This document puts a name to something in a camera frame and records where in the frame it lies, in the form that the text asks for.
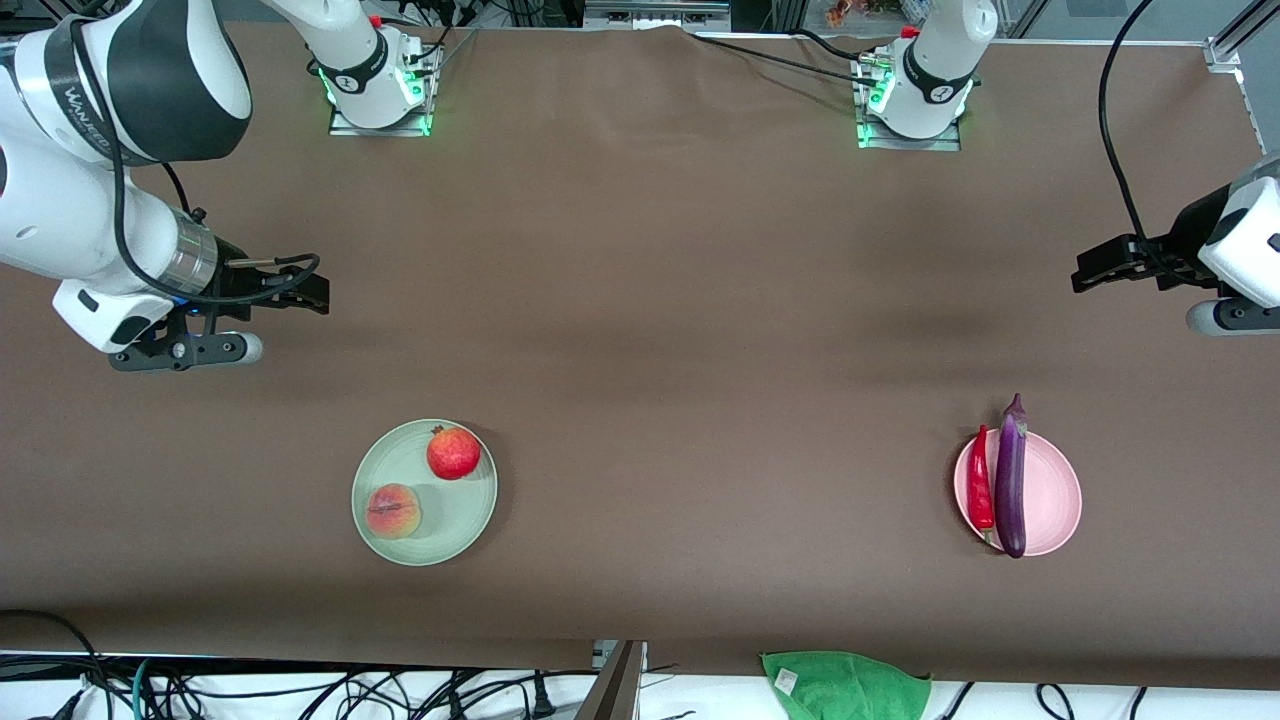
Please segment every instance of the plate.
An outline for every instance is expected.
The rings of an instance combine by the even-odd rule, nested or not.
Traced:
[[[987,471],[992,484],[996,482],[998,446],[1000,430],[987,430]],[[960,506],[960,514],[964,515],[965,523],[969,523],[969,528],[982,537],[969,520],[966,477],[972,454],[970,439],[956,460],[956,505]],[[1066,544],[1080,523],[1080,480],[1075,477],[1075,470],[1071,469],[1066,456],[1047,439],[1036,433],[1027,433],[1027,469],[1023,474],[1023,514],[1027,519],[1024,555],[1047,555]],[[1000,547],[998,533],[991,534],[991,543]]]
[[[351,515],[374,552],[401,565],[435,565],[471,547],[498,505],[498,469],[480,436],[480,464],[458,480],[442,480],[426,466],[426,443],[435,428],[462,428],[449,420],[413,420],[384,434],[360,461],[351,486]],[[401,483],[417,493],[422,523],[407,538],[385,539],[369,532],[365,510],[374,491]]]

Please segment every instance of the pink plate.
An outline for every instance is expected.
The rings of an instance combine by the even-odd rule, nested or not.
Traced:
[[[1000,430],[987,430],[987,469],[992,486],[996,482],[998,445]],[[969,441],[956,460],[956,503],[969,528],[982,537],[969,520],[969,498],[965,492],[972,454],[973,441]],[[1023,512],[1027,518],[1027,555],[1047,555],[1062,547],[1080,523],[1080,480],[1075,478],[1075,470],[1066,456],[1036,433],[1027,433]],[[991,534],[991,542],[1000,547],[997,533]]]

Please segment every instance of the green cloth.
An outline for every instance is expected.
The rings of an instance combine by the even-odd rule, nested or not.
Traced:
[[[933,684],[851,652],[760,659],[791,720],[920,720]]]

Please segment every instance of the white floor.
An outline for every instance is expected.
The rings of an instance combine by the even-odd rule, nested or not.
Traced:
[[[527,671],[486,673],[471,683],[511,679]],[[381,675],[369,675],[376,680]],[[320,685],[337,680],[337,674],[306,675],[236,675],[200,678],[195,687],[206,692],[251,693],[285,688]],[[412,673],[403,675],[410,698],[422,700],[442,682],[447,673]],[[586,696],[590,676],[564,676],[547,680],[550,700],[557,706],[570,706]],[[694,711],[691,720],[785,720],[786,714],[773,697],[763,676],[710,676],[710,675],[646,675],[649,685],[640,693],[640,720],[666,720],[686,711]],[[934,683],[933,694],[923,720],[936,720],[950,707],[961,683]],[[79,688],[76,680],[6,682],[0,683],[0,717],[24,720],[51,716]],[[1137,688],[1114,685],[1064,685],[1080,720],[1126,720],[1129,703]],[[255,698],[206,700],[207,720],[291,720],[319,694],[316,692]],[[1056,697],[1051,697],[1051,705]],[[316,720],[329,720],[339,714],[344,693],[338,692],[315,714]],[[521,714],[524,701],[518,689],[504,691],[467,711],[470,720],[511,719]],[[1066,712],[1053,705],[1057,712]],[[116,702],[116,717],[132,716],[132,711]],[[364,703],[351,715],[351,720],[397,720],[387,708]],[[431,720],[443,720],[443,710],[431,714]],[[106,717],[102,693],[93,691],[82,698],[76,720]],[[1139,720],[1275,720],[1280,717],[1280,692],[1254,691],[1196,691],[1153,688],[1138,711]],[[964,701],[956,720],[1050,720],[1036,701],[1034,685],[1012,683],[979,683]]]

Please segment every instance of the blue cable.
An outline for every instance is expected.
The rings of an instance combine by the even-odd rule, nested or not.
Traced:
[[[146,674],[147,664],[150,662],[150,657],[145,659],[138,664],[138,671],[133,674],[133,720],[142,720],[142,676]]]

